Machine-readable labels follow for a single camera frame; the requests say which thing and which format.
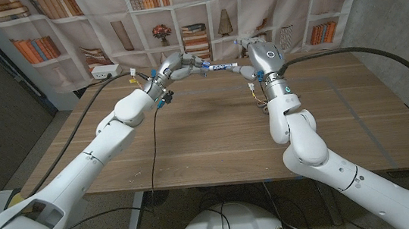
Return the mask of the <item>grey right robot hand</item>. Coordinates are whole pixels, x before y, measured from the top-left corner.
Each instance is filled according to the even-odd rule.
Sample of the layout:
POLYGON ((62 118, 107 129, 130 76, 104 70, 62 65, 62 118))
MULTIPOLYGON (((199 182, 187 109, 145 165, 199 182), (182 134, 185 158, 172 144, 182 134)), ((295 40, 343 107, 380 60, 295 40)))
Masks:
POLYGON ((267 101, 290 94, 291 90, 279 72, 285 64, 282 50, 259 37, 240 38, 235 43, 248 52, 251 66, 235 66, 232 72, 240 73, 246 80, 259 80, 267 101))

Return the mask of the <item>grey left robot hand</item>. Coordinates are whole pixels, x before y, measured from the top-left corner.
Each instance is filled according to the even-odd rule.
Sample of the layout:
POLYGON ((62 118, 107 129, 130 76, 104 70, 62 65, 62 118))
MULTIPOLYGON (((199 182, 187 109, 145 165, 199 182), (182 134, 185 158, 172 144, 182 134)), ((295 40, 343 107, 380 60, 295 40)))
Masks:
POLYGON ((156 76, 151 78, 143 91, 155 102, 162 97, 168 86, 178 80, 183 80, 191 74, 206 73, 210 62, 188 53, 176 52, 164 60, 156 76))

